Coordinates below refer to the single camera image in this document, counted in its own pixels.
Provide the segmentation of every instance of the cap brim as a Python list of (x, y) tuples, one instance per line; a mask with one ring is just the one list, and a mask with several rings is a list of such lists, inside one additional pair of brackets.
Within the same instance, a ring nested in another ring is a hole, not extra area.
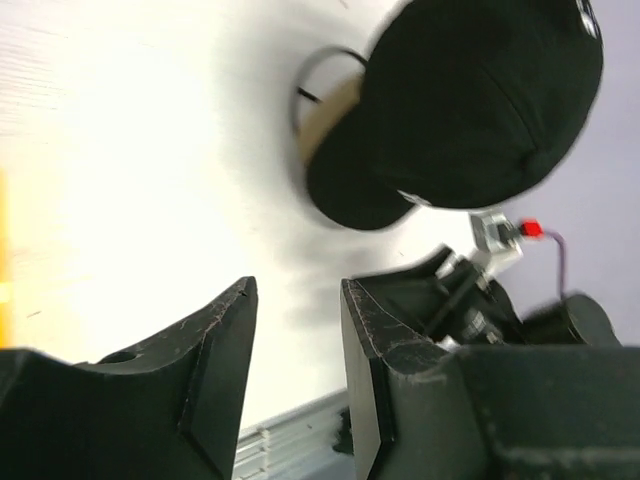
[(372, 173), (370, 137), (361, 130), (361, 110), (351, 108), (327, 133), (307, 164), (307, 191), (315, 206), (353, 230), (381, 230), (414, 206)]

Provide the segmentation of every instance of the white wall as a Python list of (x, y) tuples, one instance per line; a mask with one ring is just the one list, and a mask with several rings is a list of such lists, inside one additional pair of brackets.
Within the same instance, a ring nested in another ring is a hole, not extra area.
[[(537, 216), (569, 243), (569, 285), (605, 307), (616, 333), (640, 343), (640, 3), (592, 0), (605, 41), (605, 71), (591, 122), (577, 147), (536, 191), (506, 211)], [(504, 275), (516, 305), (527, 310), (555, 295), (552, 245), (532, 246)]]
[[(470, 246), (464, 214), (359, 234), (292, 186), (297, 68), (326, 44), (362, 49), (394, 4), (0, 2), (15, 344), (97, 360), (251, 274), (243, 427), (343, 388), (339, 280)], [(314, 91), (349, 68), (323, 67)]]

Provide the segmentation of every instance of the black mechanical part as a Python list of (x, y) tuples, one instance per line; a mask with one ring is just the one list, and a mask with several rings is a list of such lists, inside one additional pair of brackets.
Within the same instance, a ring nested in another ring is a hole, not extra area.
[(460, 344), (524, 343), (520, 321), (497, 281), (480, 288), (482, 272), (464, 259), (447, 275), (437, 275), (452, 254), (442, 247), (415, 267), (355, 281), (385, 311), (435, 342), (450, 336)]
[(242, 278), (97, 364), (0, 351), (0, 478), (230, 480), (257, 303)]
[(343, 282), (358, 480), (640, 478), (640, 349), (448, 353), (403, 320)]
[(604, 309), (583, 293), (572, 293), (530, 313), (521, 328), (527, 342), (536, 345), (621, 345)]

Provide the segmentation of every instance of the black plastic jaw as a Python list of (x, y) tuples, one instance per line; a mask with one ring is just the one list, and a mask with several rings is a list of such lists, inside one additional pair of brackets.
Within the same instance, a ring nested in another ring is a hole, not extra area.
[(0, 477), (231, 479), (255, 279), (98, 364), (0, 351)]
[(640, 478), (640, 349), (448, 353), (342, 284), (358, 480)]

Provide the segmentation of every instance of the cap logo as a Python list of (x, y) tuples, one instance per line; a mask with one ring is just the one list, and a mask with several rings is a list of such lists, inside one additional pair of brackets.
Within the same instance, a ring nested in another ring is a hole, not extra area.
[(423, 207), (431, 206), (431, 203), (427, 202), (424, 198), (420, 197), (419, 195), (414, 195), (412, 193), (403, 192), (402, 190), (398, 190), (398, 193), (400, 195), (402, 195), (402, 197), (407, 202), (413, 203), (415, 205), (422, 205)]
[(576, 4), (578, 5), (580, 19), (582, 20), (582, 26), (585, 31), (593, 38), (598, 39), (600, 37), (600, 27), (598, 26), (598, 21), (596, 20), (591, 3), (589, 0), (576, 0)]

